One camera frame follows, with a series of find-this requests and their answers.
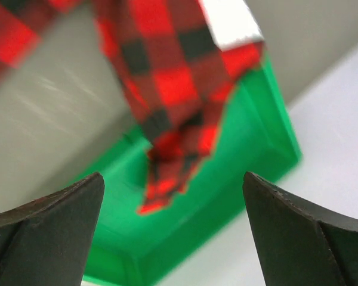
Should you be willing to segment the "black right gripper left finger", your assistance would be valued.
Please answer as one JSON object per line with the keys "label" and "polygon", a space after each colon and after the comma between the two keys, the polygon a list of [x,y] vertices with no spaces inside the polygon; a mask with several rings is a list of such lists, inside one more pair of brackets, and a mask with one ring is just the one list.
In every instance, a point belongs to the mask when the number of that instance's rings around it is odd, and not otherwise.
{"label": "black right gripper left finger", "polygon": [[103,197],[95,172],[0,213],[0,285],[80,285]]}

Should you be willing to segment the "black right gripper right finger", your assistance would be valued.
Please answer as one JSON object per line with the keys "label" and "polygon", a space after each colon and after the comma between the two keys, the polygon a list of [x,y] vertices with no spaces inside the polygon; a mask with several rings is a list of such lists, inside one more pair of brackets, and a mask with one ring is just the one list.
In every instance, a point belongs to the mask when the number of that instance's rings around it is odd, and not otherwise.
{"label": "black right gripper right finger", "polygon": [[252,172],[243,196],[266,285],[358,285],[358,219]]}

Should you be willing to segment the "red black plaid shirt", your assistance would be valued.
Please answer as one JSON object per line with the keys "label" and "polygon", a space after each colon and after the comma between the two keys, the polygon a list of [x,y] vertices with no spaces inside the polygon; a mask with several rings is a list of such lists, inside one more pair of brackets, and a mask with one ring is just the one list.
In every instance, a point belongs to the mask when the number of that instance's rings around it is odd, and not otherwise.
{"label": "red black plaid shirt", "polygon": [[199,1],[94,1],[102,49],[152,144],[143,215],[184,192],[212,153],[231,90],[264,42],[218,44]]}

